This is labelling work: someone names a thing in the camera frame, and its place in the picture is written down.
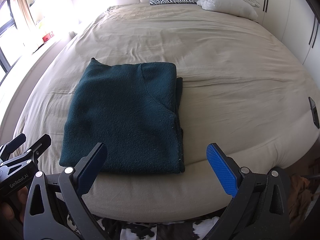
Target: white pillow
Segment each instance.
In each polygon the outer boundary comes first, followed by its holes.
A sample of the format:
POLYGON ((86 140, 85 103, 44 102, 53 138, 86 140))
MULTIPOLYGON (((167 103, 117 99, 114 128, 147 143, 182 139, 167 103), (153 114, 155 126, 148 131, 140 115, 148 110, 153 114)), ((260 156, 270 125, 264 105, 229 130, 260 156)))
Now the white pillow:
POLYGON ((258 15, 254 8, 243 0, 197 0, 204 10, 228 13, 249 20, 257 20, 258 15))

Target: blue gripper pad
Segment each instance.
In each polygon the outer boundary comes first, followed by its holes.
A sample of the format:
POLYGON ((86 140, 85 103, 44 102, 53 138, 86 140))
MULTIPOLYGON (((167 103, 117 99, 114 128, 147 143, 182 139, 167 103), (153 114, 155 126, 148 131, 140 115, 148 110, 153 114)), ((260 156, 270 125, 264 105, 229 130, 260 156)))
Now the blue gripper pad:
POLYGON ((14 138, 11 142, 7 144, 7 151, 9 153, 13 153, 16 149, 18 149, 22 144, 26 142, 26 136, 21 133, 16 138, 14 138))
POLYGON ((207 147, 208 162, 210 163, 214 173, 217 175, 224 191, 234 198, 238 192, 237 178, 225 160, 221 157, 219 153, 220 148, 216 145, 217 149, 215 145, 209 144, 207 147))
POLYGON ((107 147, 97 143, 88 156, 81 158, 75 166, 76 192, 79 196, 87 194, 107 159, 107 147))

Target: black and white rug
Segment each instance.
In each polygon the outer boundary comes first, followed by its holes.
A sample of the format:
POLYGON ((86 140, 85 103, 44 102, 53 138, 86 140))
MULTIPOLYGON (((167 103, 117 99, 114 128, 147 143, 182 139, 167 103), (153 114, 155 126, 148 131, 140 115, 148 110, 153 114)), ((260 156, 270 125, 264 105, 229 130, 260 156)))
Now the black and white rug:
MULTIPOLYGON (((212 214, 168 223, 132 223, 93 215, 112 240, 202 240, 218 221, 212 214)), ((69 227, 80 233, 70 215, 69 227)))

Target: pillow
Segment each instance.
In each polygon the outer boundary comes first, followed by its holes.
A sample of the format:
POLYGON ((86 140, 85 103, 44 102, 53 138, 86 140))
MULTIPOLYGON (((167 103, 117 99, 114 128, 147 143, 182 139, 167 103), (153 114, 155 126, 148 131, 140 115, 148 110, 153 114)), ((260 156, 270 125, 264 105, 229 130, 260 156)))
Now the pillow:
POLYGON ((196 0, 149 0, 150 5, 177 3, 196 3, 196 0))
POLYGON ((249 20, 257 20, 254 8, 244 0, 196 0, 204 10, 228 13, 249 20))

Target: metal screw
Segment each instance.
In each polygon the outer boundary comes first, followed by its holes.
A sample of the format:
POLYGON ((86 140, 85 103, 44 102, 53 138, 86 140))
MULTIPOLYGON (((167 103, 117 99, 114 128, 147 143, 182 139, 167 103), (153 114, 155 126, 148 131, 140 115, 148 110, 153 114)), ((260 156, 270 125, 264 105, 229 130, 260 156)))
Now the metal screw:
POLYGON ((250 170, 249 170, 247 167, 242 167, 242 168, 241 168, 241 172, 244 173, 244 174, 248 174, 249 171, 250 171, 250 170))
POLYGON ((42 171, 38 171, 38 172, 36 173, 36 177, 39 178, 39 177, 42 176, 42 174, 43 174, 42 171))
POLYGON ((64 172, 66 174, 69 174, 69 173, 73 172, 73 168, 72 167, 67 167, 67 168, 65 168, 64 172))
POLYGON ((278 177, 279 173, 276 171, 271 171, 271 175, 274 177, 278 177))

